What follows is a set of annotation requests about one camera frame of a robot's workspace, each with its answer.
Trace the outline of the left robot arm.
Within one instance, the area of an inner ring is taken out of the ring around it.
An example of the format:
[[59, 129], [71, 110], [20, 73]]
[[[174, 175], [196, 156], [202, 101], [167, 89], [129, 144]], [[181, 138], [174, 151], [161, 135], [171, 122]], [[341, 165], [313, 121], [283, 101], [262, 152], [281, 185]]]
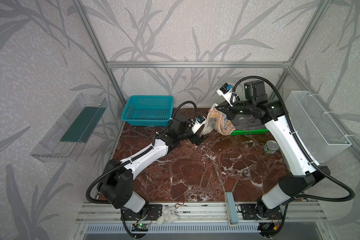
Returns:
[[133, 190], [135, 178], [153, 162], [165, 157], [189, 140], [199, 146], [205, 139], [198, 131], [207, 122], [198, 113], [193, 119], [179, 116], [176, 108], [168, 125], [156, 133], [152, 142], [136, 154], [121, 161], [110, 160], [102, 175], [97, 177], [86, 190], [86, 199], [94, 204], [111, 204], [115, 209], [130, 210], [144, 214], [148, 202]]

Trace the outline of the printed rabbit towel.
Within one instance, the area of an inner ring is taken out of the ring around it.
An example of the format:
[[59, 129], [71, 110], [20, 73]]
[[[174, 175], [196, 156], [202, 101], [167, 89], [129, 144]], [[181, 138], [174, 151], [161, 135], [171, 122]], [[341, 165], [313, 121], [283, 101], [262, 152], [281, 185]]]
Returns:
[[207, 135], [216, 130], [219, 134], [228, 136], [236, 130], [232, 122], [227, 119], [227, 115], [217, 110], [217, 106], [217, 104], [213, 104], [209, 109], [201, 135]]

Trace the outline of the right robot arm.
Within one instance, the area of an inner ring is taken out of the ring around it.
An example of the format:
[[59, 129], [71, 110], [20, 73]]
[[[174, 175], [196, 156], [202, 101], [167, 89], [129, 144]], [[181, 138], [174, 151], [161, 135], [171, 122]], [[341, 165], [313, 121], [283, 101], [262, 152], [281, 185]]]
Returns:
[[[260, 76], [248, 76], [235, 85], [223, 84], [217, 94], [225, 102], [216, 109], [232, 120], [236, 115], [251, 114], [269, 130], [280, 147], [289, 174], [257, 200], [255, 213], [260, 219], [268, 219], [280, 206], [287, 206], [295, 199], [307, 198], [325, 202], [347, 202], [356, 196], [349, 186], [331, 176], [331, 171], [309, 153], [293, 126], [285, 101], [277, 88]], [[322, 179], [328, 179], [348, 192], [340, 198], [307, 195], [303, 192]]]

